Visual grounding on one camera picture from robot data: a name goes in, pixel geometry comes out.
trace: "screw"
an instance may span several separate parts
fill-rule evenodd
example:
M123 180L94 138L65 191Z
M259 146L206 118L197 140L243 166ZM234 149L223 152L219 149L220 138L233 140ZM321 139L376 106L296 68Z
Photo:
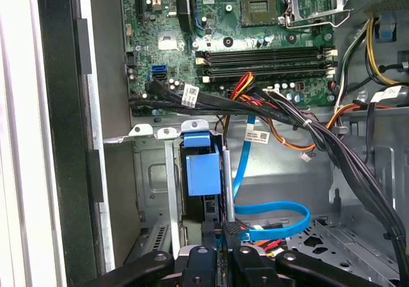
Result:
M293 260L295 260L295 255L292 254L292 253L286 253L286 254L284 254L284 258L286 260L293 261Z
M324 40L325 41L331 41L332 39L332 33L326 33L324 36Z
M198 253L201 253L201 254L204 254L204 253L207 253L207 252L208 252L208 249L206 249L205 247L200 247L200 248L197 250L197 252L198 252Z
M243 254L249 254L250 249L248 247L241 247L240 252L242 252Z
M157 254L157 255L155 256L155 260L156 260L156 261L164 261L164 260L166 260L166 256L165 256L165 254L162 254L162 253Z

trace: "capacitor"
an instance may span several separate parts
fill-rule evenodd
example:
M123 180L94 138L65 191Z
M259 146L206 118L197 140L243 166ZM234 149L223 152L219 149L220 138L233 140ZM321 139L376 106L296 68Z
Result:
M263 46L263 43L264 43L264 39L263 39L263 38L259 38L259 39L257 40L256 46L257 46L257 47L261 47L261 46Z
M263 45L264 45L264 46L270 45L271 41L272 41L272 39L271 39L270 36L265 36L265 37L264 37Z
M196 49L198 49L199 48L199 44L195 41L195 42L193 42L192 43L192 49L193 50L196 50Z
M148 9L148 10L152 9L152 1L151 0L146 0L146 9Z

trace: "yellow wire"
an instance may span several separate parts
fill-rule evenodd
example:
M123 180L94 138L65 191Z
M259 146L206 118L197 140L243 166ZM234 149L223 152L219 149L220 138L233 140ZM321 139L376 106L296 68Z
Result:
M371 21L368 24L367 32L366 32L366 49L368 51L369 64L371 65L373 72L381 80L385 81L387 84L397 84L399 81L394 81L393 79L389 79L383 76L382 73L378 69L378 65L376 64L375 55L373 52L373 23L374 23L374 20L375 19L371 19Z

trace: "red wire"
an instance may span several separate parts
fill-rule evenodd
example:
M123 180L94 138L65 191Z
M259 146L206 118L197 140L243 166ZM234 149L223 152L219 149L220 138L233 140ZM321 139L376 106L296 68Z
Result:
M234 88L232 94L230 95L230 98L233 98L234 95L236 94L237 91L239 91L242 86L247 82L247 80L249 79L250 73L246 73L242 76L242 78L240 78L240 80L238 81L237 86Z
M264 251L268 251L268 250L274 249L274 248L277 247L281 242L282 242L281 239L278 239L278 240L276 240L276 241L273 241L271 244L269 244L268 246L266 246L266 247L264 248Z

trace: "black cable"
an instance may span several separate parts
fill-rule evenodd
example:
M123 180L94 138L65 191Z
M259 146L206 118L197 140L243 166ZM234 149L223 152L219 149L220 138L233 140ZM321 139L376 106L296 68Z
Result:
M368 112L366 116L366 156L364 163L367 164L369 160L369 156L372 153L373 148L373 134L375 132L375 114L376 114L376 104L377 103L370 103L368 106Z
M378 69L379 69L379 72L385 73L386 71L389 71L389 70L400 70L402 68L403 68L403 65L396 64L396 65L380 65ZM351 86L350 88L348 88L347 93L357 91L358 89L362 88L363 86L365 86L367 83L371 81L372 81L372 78L366 77L362 82L355 84Z

